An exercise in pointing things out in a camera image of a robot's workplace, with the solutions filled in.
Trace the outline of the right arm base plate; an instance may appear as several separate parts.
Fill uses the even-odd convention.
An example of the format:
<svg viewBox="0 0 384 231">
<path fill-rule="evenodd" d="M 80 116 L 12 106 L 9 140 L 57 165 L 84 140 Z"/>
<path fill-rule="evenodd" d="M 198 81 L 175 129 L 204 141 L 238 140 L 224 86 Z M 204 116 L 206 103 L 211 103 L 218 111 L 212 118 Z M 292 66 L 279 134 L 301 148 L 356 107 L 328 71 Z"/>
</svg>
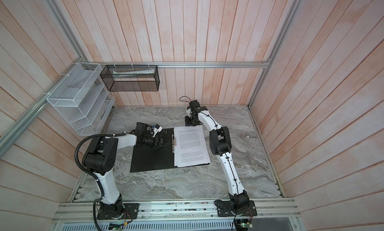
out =
<svg viewBox="0 0 384 231">
<path fill-rule="evenodd" d="M 234 217 L 235 215 L 240 217 L 254 217 L 258 215 L 254 201 L 250 201 L 247 207 L 239 209 L 238 211 L 231 209 L 229 201 L 215 200 L 214 204 L 217 207 L 219 217 Z"/>
</svg>

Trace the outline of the white folder black inside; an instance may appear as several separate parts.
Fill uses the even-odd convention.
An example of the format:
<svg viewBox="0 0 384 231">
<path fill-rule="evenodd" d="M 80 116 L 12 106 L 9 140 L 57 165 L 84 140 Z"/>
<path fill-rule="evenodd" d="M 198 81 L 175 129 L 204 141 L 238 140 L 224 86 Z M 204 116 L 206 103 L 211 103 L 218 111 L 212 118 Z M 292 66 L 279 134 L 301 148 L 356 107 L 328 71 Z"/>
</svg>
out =
<svg viewBox="0 0 384 231">
<path fill-rule="evenodd" d="M 173 128 L 163 129 L 160 135 L 171 138 Z M 131 173 L 178 168 L 174 164 L 175 158 L 172 145 L 154 149 L 152 147 L 136 144 L 133 149 Z"/>
</svg>

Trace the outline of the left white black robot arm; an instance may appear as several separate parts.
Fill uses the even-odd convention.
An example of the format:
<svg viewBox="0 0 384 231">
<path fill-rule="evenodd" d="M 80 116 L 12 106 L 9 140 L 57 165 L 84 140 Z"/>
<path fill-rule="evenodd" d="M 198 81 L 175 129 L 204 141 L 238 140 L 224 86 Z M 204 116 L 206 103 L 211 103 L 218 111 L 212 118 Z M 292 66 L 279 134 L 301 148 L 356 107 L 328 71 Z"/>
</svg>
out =
<svg viewBox="0 0 384 231">
<path fill-rule="evenodd" d="M 94 205 L 100 204 L 100 212 L 112 219 L 120 219 L 127 210 L 113 175 L 117 151 L 136 145 L 159 149 L 171 144 L 172 140 L 162 135 L 161 131 L 159 125 L 149 126 L 138 122 L 136 128 L 129 133 L 94 134 L 77 145 L 75 162 L 96 181 L 101 197 L 94 201 Z"/>
</svg>

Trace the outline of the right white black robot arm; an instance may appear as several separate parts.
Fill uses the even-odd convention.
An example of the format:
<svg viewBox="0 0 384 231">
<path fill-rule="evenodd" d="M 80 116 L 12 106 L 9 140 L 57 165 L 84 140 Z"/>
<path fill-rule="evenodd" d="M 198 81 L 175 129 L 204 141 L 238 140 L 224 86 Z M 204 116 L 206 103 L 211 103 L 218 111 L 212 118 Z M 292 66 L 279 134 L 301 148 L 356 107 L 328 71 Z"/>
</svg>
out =
<svg viewBox="0 0 384 231">
<path fill-rule="evenodd" d="M 189 102 L 185 124 L 187 126 L 204 125 L 210 135 L 210 149 L 217 156 L 223 168 L 229 188 L 229 201 L 216 200 L 216 207 L 233 216 L 245 212 L 250 206 L 250 198 L 242 185 L 232 158 L 232 142 L 228 127 L 220 125 L 210 114 L 207 107 L 197 100 Z"/>
</svg>

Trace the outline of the printed paper sheet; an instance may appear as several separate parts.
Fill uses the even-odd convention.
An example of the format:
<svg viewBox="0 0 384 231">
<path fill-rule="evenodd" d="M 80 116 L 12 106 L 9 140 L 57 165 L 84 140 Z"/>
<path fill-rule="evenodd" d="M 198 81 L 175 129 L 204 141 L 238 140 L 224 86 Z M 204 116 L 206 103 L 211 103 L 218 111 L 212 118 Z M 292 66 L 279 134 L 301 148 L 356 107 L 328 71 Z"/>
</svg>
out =
<svg viewBox="0 0 384 231">
<path fill-rule="evenodd" d="M 178 168 L 211 163 L 201 125 L 174 128 L 174 158 Z"/>
</svg>

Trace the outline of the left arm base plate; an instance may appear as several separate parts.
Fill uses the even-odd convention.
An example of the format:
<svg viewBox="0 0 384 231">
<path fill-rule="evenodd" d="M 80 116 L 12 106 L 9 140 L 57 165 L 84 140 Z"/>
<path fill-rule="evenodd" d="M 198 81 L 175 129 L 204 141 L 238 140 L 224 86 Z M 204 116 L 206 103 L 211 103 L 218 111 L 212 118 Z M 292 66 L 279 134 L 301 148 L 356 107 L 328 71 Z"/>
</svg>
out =
<svg viewBox="0 0 384 231">
<path fill-rule="evenodd" d="M 98 220 L 119 220 L 129 219 L 134 220 L 138 216 L 139 203 L 126 203 L 126 204 L 104 204 L 101 203 L 101 207 L 97 214 Z"/>
</svg>

